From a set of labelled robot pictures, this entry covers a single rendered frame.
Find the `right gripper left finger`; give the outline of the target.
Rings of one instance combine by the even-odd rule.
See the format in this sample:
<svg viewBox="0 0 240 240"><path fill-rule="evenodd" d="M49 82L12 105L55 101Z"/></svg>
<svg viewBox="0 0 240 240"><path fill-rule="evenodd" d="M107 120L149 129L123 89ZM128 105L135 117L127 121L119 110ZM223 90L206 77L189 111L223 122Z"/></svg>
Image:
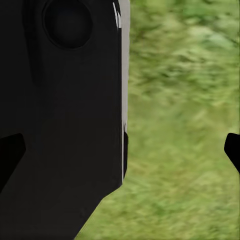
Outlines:
<svg viewBox="0 0 240 240"><path fill-rule="evenodd" d="M26 152L21 133L0 138L0 193Z"/></svg>

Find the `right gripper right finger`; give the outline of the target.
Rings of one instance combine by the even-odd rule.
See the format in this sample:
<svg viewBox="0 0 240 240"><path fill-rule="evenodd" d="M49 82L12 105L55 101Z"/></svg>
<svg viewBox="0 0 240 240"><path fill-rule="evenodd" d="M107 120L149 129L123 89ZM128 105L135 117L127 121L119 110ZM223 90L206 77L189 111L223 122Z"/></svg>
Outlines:
<svg viewBox="0 0 240 240"><path fill-rule="evenodd" d="M229 133L224 146L224 151L240 173L240 135Z"/></svg>

